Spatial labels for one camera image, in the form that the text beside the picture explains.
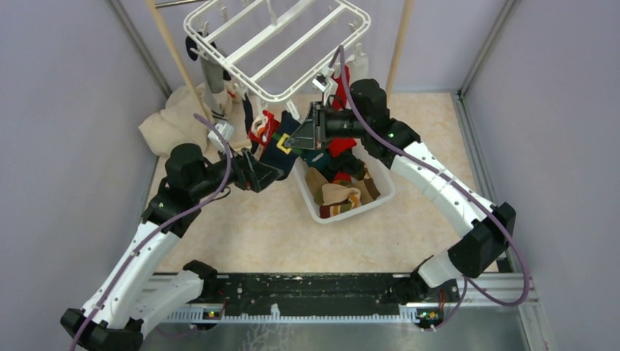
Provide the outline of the navy buckle christmas sock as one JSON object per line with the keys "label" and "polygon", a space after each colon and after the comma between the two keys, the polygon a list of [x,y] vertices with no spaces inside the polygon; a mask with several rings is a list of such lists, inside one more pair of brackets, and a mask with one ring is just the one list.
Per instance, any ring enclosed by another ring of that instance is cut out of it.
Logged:
{"label": "navy buckle christmas sock", "polygon": [[284,171],[279,179],[286,179],[303,153],[298,148],[287,148],[284,141],[300,126],[300,123],[285,110],[276,117],[268,110],[254,113],[254,121],[250,129],[251,152],[259,161]]}

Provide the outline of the navy red sock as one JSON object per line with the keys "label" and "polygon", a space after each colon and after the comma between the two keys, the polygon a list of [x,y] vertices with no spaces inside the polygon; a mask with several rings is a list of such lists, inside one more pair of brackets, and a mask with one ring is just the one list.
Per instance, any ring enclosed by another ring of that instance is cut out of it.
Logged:
{"label": "navy red sock", "polygon": [[254,121],[254,109],[252,107],[252,102],[248,94],[245,94],[243,96],[241,103],[243,106],[243,113],[244,113],[245,135],[248,139],[250,139],[249,133],[252,127],[252,123]]}

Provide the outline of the white plastic laundry basket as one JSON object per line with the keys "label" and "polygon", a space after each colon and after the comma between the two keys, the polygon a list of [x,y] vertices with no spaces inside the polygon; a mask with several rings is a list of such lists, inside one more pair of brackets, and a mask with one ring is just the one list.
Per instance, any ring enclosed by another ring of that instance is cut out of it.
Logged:
{"label": "white plastic laundry basket", "polygon": [[396,193],[388,169],[359,141],[336,140],[326,150],[301,151],[290,174],[295,177],[312,218],[327,224],[386,203]]}

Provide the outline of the white plastic sock hanger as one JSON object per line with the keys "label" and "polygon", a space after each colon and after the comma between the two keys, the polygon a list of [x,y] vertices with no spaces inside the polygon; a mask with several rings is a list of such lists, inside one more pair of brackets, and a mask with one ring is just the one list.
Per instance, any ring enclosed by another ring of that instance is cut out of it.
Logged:
{"label": "white plastic sock hanger", "polygon": [[371,26],[351,1],[204,1],[183,22],[198,54],[267,103],[328,78]]}

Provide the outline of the red plain sock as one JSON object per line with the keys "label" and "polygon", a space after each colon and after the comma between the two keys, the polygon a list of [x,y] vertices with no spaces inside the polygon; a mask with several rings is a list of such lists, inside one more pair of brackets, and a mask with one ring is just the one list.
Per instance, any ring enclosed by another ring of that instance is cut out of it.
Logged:
{"label": "red plain sock", "polygon": [[345,84],[344,84],[344,80],[342,78],[342,73],[341,73],[341,68],[338,65],[335,70],[334,73],[332,74],[331,78],[334,80],[336,87],[335,87],[335,91],[331,92],[328,95],[328,107],[334,109],[334,110],[343,110],[344,108],[347,107],[347,96],[345,93]]}

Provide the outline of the dark navy sock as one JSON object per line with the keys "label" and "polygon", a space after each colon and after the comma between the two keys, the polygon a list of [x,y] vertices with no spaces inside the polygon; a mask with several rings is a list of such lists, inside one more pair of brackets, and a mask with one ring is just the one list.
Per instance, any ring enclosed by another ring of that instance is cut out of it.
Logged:
{"label": "dark navy sock", "polygon": [[203,58],[203,51],[198,44],[190,37],[185,39],[186,52],[192,61],[198,61]]}

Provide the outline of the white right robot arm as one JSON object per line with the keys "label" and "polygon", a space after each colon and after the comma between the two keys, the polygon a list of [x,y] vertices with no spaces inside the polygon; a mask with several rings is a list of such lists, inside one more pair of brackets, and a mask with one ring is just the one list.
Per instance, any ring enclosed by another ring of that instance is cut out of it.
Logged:
{"label": "white right robot arm", "polygon": [[412,272],[412,293],[431,301],[441,284],[477,278],[509,246],[516,218],[508,203],[479,196],[430,152],[410,126],[391,117],[387,94],[375,79],[354,82],[340,110],[312,102],[306,120],[284,141],[288,148],[320,150],[337,137],[359,139],[366,152],[414,184],[444,215],[460,240]]}

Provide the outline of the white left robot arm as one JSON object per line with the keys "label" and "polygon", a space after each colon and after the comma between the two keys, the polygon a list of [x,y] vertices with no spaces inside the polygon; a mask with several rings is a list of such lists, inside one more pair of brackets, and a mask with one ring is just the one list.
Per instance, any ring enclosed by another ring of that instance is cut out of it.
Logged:
{"label": "white left robot arm", "polygon": [[102,286],[80,308],[69,308],[61,325],[71,350],[138,350],[172,312],[190,301],[222,297],[215,268],[193,260],[164,287],[141,298],[156,267],[186,234],[203,206],[229,185],[259,193],[284,172],[255,159],[250,150],[229,147],[216,163],[193,143],[176,146],[165,163],[166,176],[141,216],[136,233]]}

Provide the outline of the teal sock in basket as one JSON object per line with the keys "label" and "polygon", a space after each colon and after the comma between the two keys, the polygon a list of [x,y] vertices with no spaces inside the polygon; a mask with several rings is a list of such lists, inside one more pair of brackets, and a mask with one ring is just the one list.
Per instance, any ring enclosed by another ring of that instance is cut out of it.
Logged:
{"label": "teal sock in basket", "polygon": [[322,170],[329,165],[331,156],[325,150],[308,150],[303,155],[303,160],[308,167]]}

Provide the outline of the red sock in basket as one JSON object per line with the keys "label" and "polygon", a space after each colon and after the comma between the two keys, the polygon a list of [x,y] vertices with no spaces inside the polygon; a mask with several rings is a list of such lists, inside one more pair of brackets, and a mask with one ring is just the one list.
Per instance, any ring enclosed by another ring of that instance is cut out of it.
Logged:
{"label": "red sock in basket", "polygon": [[354,138],[337,137],[331,140],[327,150],[331,158],[336,158],[346,151],[351,151],[357,144]]}

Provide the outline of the brown cloth in basket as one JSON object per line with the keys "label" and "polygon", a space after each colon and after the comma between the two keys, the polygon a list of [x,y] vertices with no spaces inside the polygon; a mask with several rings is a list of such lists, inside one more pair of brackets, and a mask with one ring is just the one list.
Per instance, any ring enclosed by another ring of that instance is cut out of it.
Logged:
{"label": "brown cloth in basket", "polygon": [[320,171],[310,167],[305,174],[305,182],[314,200],[314,193],[323,184],[340,184],[347,187],[355,187],[361,191],[362,205],[375,201],[381,193],[379,192],[374,179],[367,173],[360,178],[355,178],[349,173],[338,171],[331,180],[328,180]]}

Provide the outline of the white fluffy sock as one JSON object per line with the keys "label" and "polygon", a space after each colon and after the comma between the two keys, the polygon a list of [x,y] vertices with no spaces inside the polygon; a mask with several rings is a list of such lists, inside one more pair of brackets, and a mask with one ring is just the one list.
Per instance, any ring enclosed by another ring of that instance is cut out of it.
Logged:
{"label": "white fluffy sock", "polygon": [[349,69],[349,83],[353,84],[358,80],[370,78],[369,60],[363,51],[363,44],[357,43],[353,53],[348,57],[346,65]]}

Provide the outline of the beige crumpled cloth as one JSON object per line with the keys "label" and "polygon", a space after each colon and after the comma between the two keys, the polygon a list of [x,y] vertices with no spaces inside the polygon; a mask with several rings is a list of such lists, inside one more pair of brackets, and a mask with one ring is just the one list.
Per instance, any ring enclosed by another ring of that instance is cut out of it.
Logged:
{"label": "beige crumpled cloth", "polygon": [[[231,117],[235,105],[241,102],[241,95],[231,81],[225,81],[224,90],[217,94],[204,83],[194,90],[214,123]],[[181,86],[171,94],[163,109],[142,122],[139,130],[151,152],[157,156],[169,157],[176,146],[184,143],[198,145],[205,154],[211,142],[208,127],[194,117],[200,112],[190,87]]]}

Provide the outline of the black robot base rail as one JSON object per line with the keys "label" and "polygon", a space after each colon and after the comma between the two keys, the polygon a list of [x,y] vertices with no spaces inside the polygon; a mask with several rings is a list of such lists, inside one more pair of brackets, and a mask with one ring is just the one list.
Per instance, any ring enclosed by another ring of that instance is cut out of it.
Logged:
{"label": "black robot base rail", "polygon": [[408,324],[432,328],[452,309],[497,307],[518,300],[517,273],[484,273],[445,282],[415,297],[407,273],[223,273],[216,291],[175,308],[165,323]]}

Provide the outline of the wooden drying rack frame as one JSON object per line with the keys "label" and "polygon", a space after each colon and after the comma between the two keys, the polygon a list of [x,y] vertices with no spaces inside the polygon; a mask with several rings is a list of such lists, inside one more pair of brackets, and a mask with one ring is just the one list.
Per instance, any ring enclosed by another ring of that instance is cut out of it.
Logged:
{"label": "wooden drying rack frame", "polygon": [[[184,18],[203,2],[204,1],[188,1],[186,5],[189,8],[189,11],[184,15]],[[232,2],[234,4],[240,4],[242,1]],[[411,17],[413,3],[411,1],[377,1],[376,6],[378,8],[392,11],[392,15],[390,17],[381,19],[375,15],[372,15],[367,8],[363,7],[358,1],[351,2],[367,11],[367,13],[371,16],[371,26],[359,43],[363,44],[364,50],[370,55],[371,66],[376,66],[378,64],[388,66],[389,71],[386,78],[382,81],[382,85],[385,87],[387,93],[392,94],[394,92],[394,85],[398,74],[399,61],[402,56],[404,35]],[[176,1],[150,1],[148,3],[148,8],[151,10],[151,14],[160,33],[162,34],[170,54],[173,57],[176,68],[179,71],[183,82],[187,86],[192,86],[194,84],[192,74],[197,69],[200,61],[192,61],[186,52],[185,39],[187,34],[183,29],[184,20],[178,26],[170,28],[167,21],[161,14],[161,11],[164,8],[176,6]],[[269,104],[284,104],[289,102],[291,99],[285,102]]]}

